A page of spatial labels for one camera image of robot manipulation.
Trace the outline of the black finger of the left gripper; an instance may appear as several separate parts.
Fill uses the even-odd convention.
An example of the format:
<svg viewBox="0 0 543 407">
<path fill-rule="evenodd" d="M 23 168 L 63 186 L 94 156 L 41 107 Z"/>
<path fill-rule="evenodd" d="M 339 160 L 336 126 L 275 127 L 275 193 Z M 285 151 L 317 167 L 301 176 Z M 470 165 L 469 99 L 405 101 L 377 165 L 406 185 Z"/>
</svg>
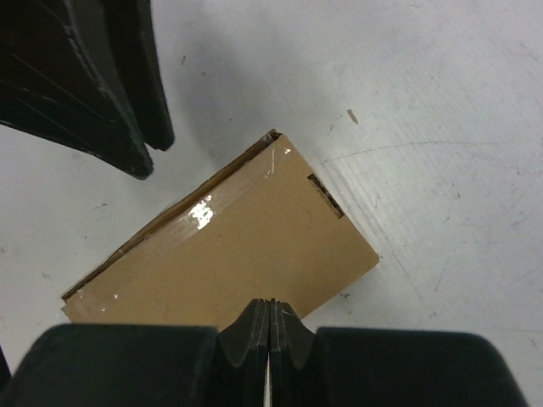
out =
<svg viewBox="0 0 543 407">
<path fill-rule="evenodd" d="M 165 151 L 175 136 L 160 77 L 151 4 L 147 0 L 105 1 L 104 12 L 115 66 L 143 140 Z"/>
<path fill-rule="evenodd" d="M 1 3 L 1 123 L 137 179 L 153 171 L 102 1 Z"/>
</svg>

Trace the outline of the brown cardboard express box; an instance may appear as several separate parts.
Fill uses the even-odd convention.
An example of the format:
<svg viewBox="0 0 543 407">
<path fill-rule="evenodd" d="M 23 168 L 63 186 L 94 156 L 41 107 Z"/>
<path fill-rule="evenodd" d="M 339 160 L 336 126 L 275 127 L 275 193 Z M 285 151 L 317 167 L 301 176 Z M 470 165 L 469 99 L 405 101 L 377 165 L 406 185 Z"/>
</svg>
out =
<svg viewBox="0 0 543 407">
<path fill-rule="evenodd" d="M 307 316 L 379 257 L 304 157 L 270 131 L 63 296 L 74 323 L 225 328 L 255 298 Z"/>
</svg>

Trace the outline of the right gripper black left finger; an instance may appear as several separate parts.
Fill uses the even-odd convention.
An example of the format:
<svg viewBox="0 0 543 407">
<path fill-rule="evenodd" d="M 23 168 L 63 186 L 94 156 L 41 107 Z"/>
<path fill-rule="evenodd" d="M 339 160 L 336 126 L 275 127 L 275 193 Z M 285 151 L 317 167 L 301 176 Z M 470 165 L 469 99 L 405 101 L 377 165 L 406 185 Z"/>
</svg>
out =
<svg viewBox="0 0 543 407">
<path fill-rule="evenodd" d="M 30 347 L 3 406 L 262 406 L 270 304 L 213 326 L 64 324 Z"/>
</svg>

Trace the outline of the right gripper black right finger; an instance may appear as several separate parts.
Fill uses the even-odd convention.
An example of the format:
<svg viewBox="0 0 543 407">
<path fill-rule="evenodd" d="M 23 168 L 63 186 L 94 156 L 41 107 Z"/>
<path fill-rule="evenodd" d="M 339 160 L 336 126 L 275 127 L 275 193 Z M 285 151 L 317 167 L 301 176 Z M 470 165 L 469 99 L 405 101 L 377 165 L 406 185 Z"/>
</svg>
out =
<svg viewBox="0 0 543 407">
<path fill-rule="evenodd" d="M 525 406 L 506 361 L 462 332 L 321 327 L 270 303 L 273 406 Z"/>
</svg>

